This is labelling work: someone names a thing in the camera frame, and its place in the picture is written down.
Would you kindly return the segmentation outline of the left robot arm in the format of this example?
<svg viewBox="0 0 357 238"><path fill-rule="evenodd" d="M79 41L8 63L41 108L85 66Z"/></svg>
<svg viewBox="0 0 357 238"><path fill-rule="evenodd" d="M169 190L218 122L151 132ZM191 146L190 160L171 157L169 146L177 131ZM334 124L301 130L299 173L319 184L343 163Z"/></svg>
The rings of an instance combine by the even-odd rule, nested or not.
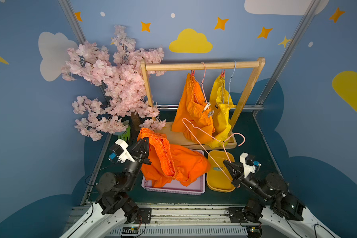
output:
<svg viewBox="0 0 357 238"><path fill-rule="evenodd" d="M122 172L106 172L95 185L99 195L85 214L63 235L62 238L103 238L111 230L136 220L139 207L127 194L134 188L137 177L149 160L149 138L140 139L129 146L118 139L110 147L109 160L125 163Z"/></svg>

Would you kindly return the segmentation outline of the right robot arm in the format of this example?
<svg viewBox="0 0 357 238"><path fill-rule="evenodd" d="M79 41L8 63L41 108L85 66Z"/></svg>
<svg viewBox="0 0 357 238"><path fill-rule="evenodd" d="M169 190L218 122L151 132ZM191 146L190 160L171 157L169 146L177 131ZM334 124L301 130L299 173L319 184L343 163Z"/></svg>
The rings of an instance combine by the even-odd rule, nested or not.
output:
<svg viewBox="0 0 357 238"><path fill-rule="evenodd" d="M263 181L255 179L256 161L223 162L231 175L234 187L245 187L259 199L251 198L243 208L229 208L227 216L232 223L247 227L249 238L262 236L260 226L274 228L289 238L336 238L297 197L288 191L284 179L269 173Z"/></svg>

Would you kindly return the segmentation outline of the dark orange shorts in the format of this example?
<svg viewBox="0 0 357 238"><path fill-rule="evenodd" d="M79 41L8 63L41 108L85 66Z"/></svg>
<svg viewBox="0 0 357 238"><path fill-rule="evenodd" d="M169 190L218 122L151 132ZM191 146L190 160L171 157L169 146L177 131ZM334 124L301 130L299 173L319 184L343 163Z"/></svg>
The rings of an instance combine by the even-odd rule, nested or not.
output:
<svg viewBox="0 0 357 238"><path fill-rule="evenodd" d="M155 188L177 180L189 186L199 177L210 171L211 165L199 152L181 145L171 144L165 134L142 128L138 140L148 138L149 160L151 165L143 165L141 171L146 180Z"/></svg>

